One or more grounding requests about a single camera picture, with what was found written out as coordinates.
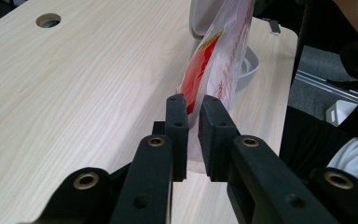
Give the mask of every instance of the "round hole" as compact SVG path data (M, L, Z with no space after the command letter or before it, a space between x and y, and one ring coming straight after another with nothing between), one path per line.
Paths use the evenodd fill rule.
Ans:
M147 144L149 144L151 147L160 147L165 144L165 141L162 138L153 137L147 141Z
M305 202L300 197L295 194L286 195L285 200L292 205L294 208L303 208L305 207Z
M41 15L36 19L36 24L42 28L51 28L61 22L61 17L54 13Z
M353 183L345 176L335 172L327 172L324 179L331 185L340 189L352 189Z
M81 174L74 181L74 187L76 189L90 189L98 183L99 178L94 172Z
M242 143L244 145L246 145L247 147L258 147L259 143L257 140L253 139L253 138L243 138L242 139Z
M133 206L138 209L146 208L149 204L149 198L147 196L141 195L133 200Z

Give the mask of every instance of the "plastic bag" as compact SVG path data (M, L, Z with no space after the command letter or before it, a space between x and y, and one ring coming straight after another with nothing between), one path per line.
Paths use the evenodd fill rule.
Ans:
M246 51L254 0L226 0L194 52L177 93L187 102L193 127L205 94L229 109Z

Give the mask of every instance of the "light wood tabletop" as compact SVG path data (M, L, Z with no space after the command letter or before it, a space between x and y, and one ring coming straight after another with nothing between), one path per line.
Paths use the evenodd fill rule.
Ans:
M32 0L0 20L0 223L37 219L73 171L112 173L132 160L186 70L189 8L190 1ZM61 22L39 27L47 13ZM230 114L242 134L278 153L297 37L269 31L253 19L249 46L260 68ZM187 172L174 183L172 223L237 222L226 185Z

